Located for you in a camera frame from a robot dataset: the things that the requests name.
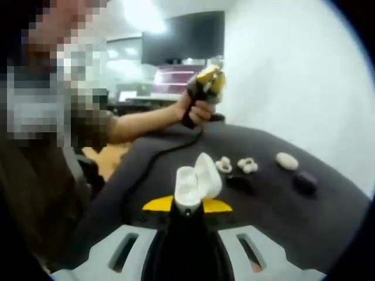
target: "white object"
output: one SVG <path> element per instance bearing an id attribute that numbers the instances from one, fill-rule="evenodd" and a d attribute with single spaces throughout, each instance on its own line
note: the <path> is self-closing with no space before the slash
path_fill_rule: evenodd
<path id="1" fill-rule="evenodd" d="M 250 174 L 252 172 L 256 172 L 258 170 L 258 164 L 252 162 L 251 164 L 247 164 L 243 167 L 243 171 L 245 174 Z"/>
<path id="2" fill-rule="evenodd" d="M 52 278 L 55 281 L 141 281 L 156 233 L 154 229 L 122 225 L 95 244 L 83 264 L 73 270 L 59 270 L 52 274 Z M 319 281 L 325 278 L 323 273 L 315 269 L 301 270 L 290 263 L 284 248 L 253 226 L 220 230 L 218 234 L 236 281 Z M 112 268 L 131 238 L 137 239 L 122 271 L 115 272 Z M 239 239 L 253 250 L 262 267 L 261 272 L 253 271 Z"/>
<path id="3" fill-rule="evenodd" d="M 243 158 L 238 161 L 237 166 L 244 169 L 246 165 L 252 165 L 253 163 L 255 163 L 253 158 Z"/>
<path id="4" fill-rule="evenodd" d="M 232 166 L 231 166 L 231 164 L 225 165 L 222 161 L 216 161 L 215 162 L 215 166 L 223 174 L 229 174 L 229 173 L 232 172 Z"/>
<path id="5" fill-rule="evenodd" d="M 223 183 L 212 158 L 207 153 L 201 153 L 195 162 L 194 170 L 198 178 L 200 198 L 217 197 Z"/>
<path id="6" fill-rule="evenodd" d="M 277 153 L 276 162 L 285 170 L 295 171 L 298 168 L 297 159 L 285 152 Z"/>
<path id="7" fill-rule="evenodd" d="M 225 166 L 230 165 L 230 159 L 228 157 L 223 156 L 220 160 Z"/>
<path id="8" fill-rule="evenodd" d="M 177 208 L 185 213 L 193 213 L 202 201 L 199 194 L 198 178 L 193 167 L 181 167 L 177 170 L 175 201 Z"/>
<path id="9" fill-rule="evenodd" d="M 194 167 L 183 166 L 177 170 L 175 202 L 183 213 L 193 213 L 204 198 L 215 198 L 223 183 L 212 158 L 201 153 Z"/>

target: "hand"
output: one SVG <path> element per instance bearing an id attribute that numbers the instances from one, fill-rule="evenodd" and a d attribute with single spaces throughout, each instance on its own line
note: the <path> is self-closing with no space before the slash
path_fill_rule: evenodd
<path id="1" fill-rule="evenodd" d="M 191 98 L 187 93 L 184 93 L 181 99 L 173 105 L 176 109 L 177 118 L 179 121 L 182 120 L 185 112 L 188 110 L 188 107 L 191 103 Z M 201 125 L 210 120 L 212 114 L 215 113 L 215 106 L 208 104 L 205 101 L 196 101 L 195 105 L 189 112 L 191 120 L 196 125 Z"/>

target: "desk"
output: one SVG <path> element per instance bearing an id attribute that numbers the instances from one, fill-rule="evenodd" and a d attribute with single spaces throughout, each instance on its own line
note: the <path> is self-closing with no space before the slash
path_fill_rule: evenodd
<path id="1" fill-rule="evenodd" d="M 121 225 L 121 198 L 154 154 L 187 143 L 196 134 L 178 125 L 134 142 L 73 235 L 64 265 L 73 268 L 85 261 L 90 247 Z M 176 169 L 192 166 L 201 152 L 214 160 L 223 155 L 233 162 L 255 159 L 259 171 L 248 177 L 256 195 L 224 187 L 219 199 L 232 206 L 243 224 L 256 226 L 283 246 L 288 260 L 302 269 L 327 272 L 359 229 L 370 204 L 350 180 L 304 150 L 263 131 L 214 122 L 197 144 L 156 161 L 127 206 L 131 216 L 137 217 L 148 201 L 173 194 Z M 294 155 L 300 169 L 319 180 L 316 198 L 295 191 L 293 174 L 275 163 L 278 152 Z"/>

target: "ceiling light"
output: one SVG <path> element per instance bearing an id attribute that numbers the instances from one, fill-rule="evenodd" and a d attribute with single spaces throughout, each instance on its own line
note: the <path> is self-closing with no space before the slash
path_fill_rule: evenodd
<path id="1" fill-rule="evenodd" d="M 166 30 L 159 11 L 151 0 L 129 0 L 124 6 L 126 20 L 140 31 L 162 33 Z"/>
<path id="2" fill-rule="evenodd" d="M 135 50 L 134 48 L 126 48 L 125 51 L 127 51 L 127 53 L 132 56 L 138 54 L 137 50 Z"/>
<path id="3" fill-rule="evenodd" d="M 108 50 L 108 55 L 111 59 L 118 57 L 118 53 L 115 50 Z"/>

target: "person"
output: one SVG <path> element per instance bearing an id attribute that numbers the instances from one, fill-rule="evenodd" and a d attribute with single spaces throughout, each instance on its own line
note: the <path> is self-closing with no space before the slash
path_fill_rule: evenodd
<path id="1" fill-rule="evenodd" d="M 87 185 L 74 173 L 78 163 L 71 144 L 100 150 L 107 143 L 132 141 L 180 122 L 191 102 L 185 93 L 169 107 L 116 117 L 83 100 L 76 90 L 63 89 L 57 79 L 56 53 L 90 20 L 93 3 L 4 0 L 1 4 L 12 19 L 1 19 L 7 26 L 3 32 L 7 68 L 1 80 L 6 106 L 1 111 L 0 190 L 28 249 L 43 261 L 57 259 L 90 203 Z M 212 113 L 214 106 L 198 101 L 189 116 L 201 125 Z"/>

